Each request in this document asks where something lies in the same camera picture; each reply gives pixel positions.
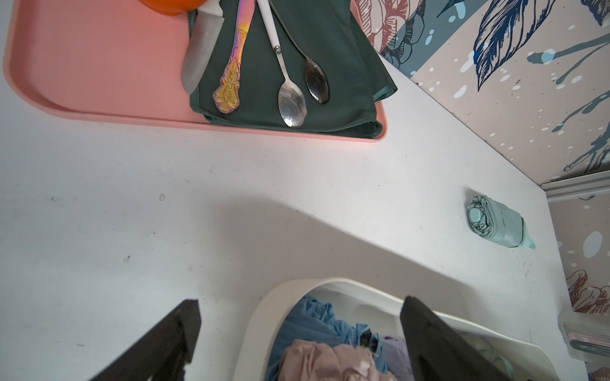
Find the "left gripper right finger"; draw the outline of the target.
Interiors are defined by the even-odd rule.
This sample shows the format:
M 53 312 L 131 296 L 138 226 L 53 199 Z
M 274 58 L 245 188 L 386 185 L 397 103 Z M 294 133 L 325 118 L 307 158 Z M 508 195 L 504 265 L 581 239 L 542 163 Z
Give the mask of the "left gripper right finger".
M 405 298 L 400 322 L 415 379 L 508 379 L 419 299 Z

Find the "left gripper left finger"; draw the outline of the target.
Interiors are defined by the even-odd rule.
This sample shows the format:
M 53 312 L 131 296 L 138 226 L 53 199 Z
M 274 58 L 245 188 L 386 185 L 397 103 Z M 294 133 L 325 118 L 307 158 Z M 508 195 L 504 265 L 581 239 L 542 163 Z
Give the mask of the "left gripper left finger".
M 202 320 L 196 299 L 186 299 L 94 380 L 184 380 Z

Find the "lavender umbrella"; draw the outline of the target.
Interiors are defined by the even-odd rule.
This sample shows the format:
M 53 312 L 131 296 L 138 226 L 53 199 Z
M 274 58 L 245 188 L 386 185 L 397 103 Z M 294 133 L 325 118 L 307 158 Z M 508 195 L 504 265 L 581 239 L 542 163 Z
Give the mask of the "lavender umbrella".
M 397 380 L 415 381 L 406 341 L 403 338 L 382 338 L 388 370 Z

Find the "blue umbrella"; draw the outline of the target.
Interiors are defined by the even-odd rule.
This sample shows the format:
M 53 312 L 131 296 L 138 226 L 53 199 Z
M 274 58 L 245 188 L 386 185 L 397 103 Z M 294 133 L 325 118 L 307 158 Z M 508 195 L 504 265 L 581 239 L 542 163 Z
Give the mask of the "blue umbrella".
M 297 339 L 327 344 L 330 347 L 348 344 L 368 349 L 376 369 L 384 374 L 389 371 L 381 338 L 371 331 L 369 325 L 351 325 L 340 320 L 336 318 L 332 304 L 306 295 L 288 313 L 276 335 L 265 372 L 266 380 L 278 379 L 284 350 Z

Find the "pink umbrella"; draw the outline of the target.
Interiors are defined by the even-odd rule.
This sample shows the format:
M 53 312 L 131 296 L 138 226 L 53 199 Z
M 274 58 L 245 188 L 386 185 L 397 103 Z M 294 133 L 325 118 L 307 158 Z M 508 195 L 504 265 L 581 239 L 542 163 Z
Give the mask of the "pink umbrella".
M 396 380 L 376 368 L 362 347 L 295 340 L 281 358 L 279 380 Z

